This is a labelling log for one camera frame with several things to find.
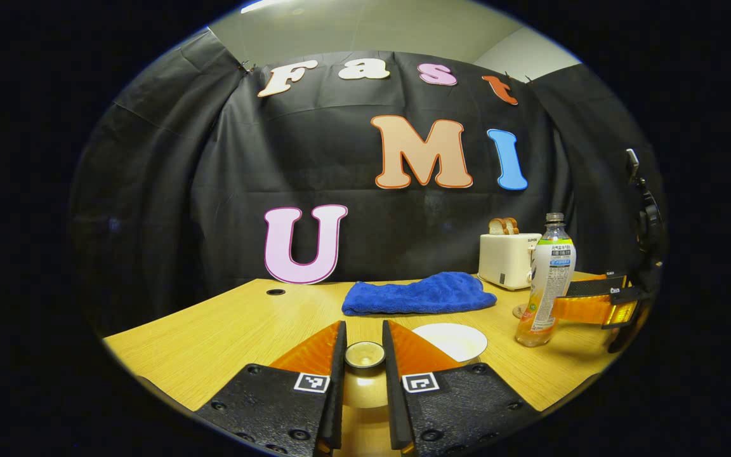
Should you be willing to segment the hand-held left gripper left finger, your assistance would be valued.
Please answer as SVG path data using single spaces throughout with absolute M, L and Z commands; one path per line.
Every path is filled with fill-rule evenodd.
M 273 454 L 331 456 L 341 448 L 347 326 L 338 321 L 271 364 L 247 364 L 195 411 Z

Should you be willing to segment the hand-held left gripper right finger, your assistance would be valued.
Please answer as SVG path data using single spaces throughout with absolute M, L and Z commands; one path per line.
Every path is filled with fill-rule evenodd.
M 467 456 L 541 417 L 485 362 L 456 362 L 389 319 L 382 345 L 391 447 L 403 456 Z

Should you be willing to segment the plastic water bottle orange label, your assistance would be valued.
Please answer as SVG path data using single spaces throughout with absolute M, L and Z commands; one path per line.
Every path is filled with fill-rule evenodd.
M 532 348 L 551 340 L 558 322 L 552 315 L 554 303 L 569 288 L 576 257 L 574 241 L 565 230 L 565 215 L 546 214 L 545 233 L 537 241 L 531 263 L 530 298 L 517 324 L 517 343 Z

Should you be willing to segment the cream ceramic teacup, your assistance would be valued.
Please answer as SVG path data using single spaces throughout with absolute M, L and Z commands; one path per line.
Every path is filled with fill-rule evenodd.
M 415 328 L 412 332 L 462 365 L 478 362 L 489 345 L 488 338 L 483 332 L 464 324 L 426 324 Z

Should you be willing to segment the cream toaster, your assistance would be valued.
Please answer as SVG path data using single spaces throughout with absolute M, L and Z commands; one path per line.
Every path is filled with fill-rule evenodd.
M 542 234 L 480 236 L 478 277 L 508 289 L 528 289 L 531 284 L 532 255 Z

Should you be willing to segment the blue towel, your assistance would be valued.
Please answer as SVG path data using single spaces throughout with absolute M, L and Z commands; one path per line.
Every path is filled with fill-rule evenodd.
M 441 272 L 410 284 L 358 282 L 343 299 L 343 315 L 452 314 L 495 306 L 478 278 L 464 272 Z

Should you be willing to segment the black backdrop cloth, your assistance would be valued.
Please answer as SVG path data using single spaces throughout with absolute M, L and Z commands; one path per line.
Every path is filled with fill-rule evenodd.
M 267 211 L 296 208 L 290 254 L 320 251 L 317 206 L 342 205 L 329 282 L 478 272 L 494 217 L 537 232 L 562 211 L 581 272 L 635 271 L 626 149 L 658 202 L 652 145 L 577 64 L 530 83 L 435 55 L 354 50 L 282 61 L 302 73 L 259 96 L 275 64 L 243 70 L 209 30 L 119 93 L 85 145 L 70 195 L 77 301 L 99 336 L 255 279 Z

